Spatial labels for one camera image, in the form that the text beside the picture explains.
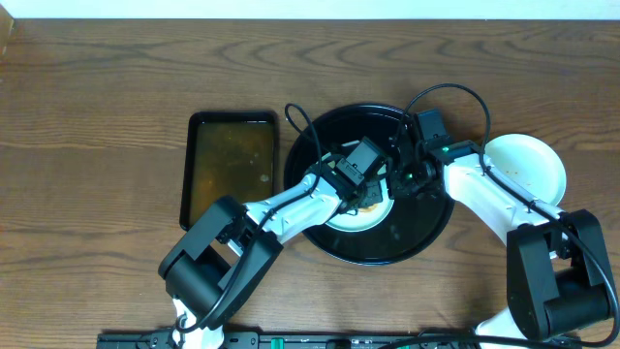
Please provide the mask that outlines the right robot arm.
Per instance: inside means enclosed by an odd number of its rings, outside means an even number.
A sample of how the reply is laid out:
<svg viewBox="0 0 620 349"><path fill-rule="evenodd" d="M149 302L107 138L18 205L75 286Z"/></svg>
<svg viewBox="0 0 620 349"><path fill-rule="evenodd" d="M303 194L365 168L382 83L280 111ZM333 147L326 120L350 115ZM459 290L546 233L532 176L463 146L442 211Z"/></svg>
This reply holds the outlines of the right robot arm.
<svg viewBox="0 0 620 349"><path fill-rule="evenodd" d="M490 144L454 143L447 136L392 143L397 176L416 189L439 184L441 193L470 209L507 247L508 306L470 334L436 340L480 348L576 348L569 332L610 319L605 347L619 334L617 295L598 218L558 204L566 171L546 143L526 135Z"/></svg>

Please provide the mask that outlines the light green plate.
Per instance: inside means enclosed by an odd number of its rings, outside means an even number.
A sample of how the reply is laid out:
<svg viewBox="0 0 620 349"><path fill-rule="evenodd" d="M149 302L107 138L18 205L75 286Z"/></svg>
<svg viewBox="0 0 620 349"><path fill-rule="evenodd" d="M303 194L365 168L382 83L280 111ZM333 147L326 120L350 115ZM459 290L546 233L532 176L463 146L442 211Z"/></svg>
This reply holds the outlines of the light green plate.
<svg viewBox="0 0 620 349"><path fill-rule="evenodd" d="M567 188L567 174L558 154L543 141L524 134L500 136L485 154L504 174L538 199L558 206Z"/></svg>
<svg viewBox="0 0 620 349"><path fill-rule="evenodd" d="M384 175L387 172L387 164L383 163L378 173L375 174L368 181L381 181L382 191L384 194L384 201L379 204L379 207L371 212L359 212L349 211L346 214L336 214L326 221L326 225L338 232L344 233L360 233L367 231L371 228L378 226L385 218L388 217L393 205L394 199L388 196L388 185L385 178L378 180L380 175Z"/></svg>

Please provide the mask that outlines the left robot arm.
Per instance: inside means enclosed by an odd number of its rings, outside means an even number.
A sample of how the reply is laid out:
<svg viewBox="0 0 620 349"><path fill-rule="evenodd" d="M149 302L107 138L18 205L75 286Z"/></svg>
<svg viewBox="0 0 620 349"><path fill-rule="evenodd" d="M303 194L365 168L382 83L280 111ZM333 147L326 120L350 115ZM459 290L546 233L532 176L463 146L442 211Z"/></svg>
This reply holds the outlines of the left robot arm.
<svg viewBox="0 0 620 349"><path fill-rule="evenodd" d="M387 170L346 173L315 164L292 188L242 204L215 201L158 267L176 320L177 348L218 348L224 324L246 303L284 248L303 231L388 198Z"/></svg>

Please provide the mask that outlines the green orange sponge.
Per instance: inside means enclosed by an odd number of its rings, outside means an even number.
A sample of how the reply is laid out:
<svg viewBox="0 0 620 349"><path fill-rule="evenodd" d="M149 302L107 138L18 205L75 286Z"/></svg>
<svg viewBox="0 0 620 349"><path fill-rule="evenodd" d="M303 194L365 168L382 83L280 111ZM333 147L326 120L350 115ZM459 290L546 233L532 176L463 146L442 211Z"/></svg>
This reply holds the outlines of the green orange sponge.
<svg viewBox="0 0 620 349"><path fill-rule="evenodd" d="M371 211L377 209L378 207L379 207L379 204L374 204L372 206L358 208L357 210L359 212L371 212Z"/></svg>

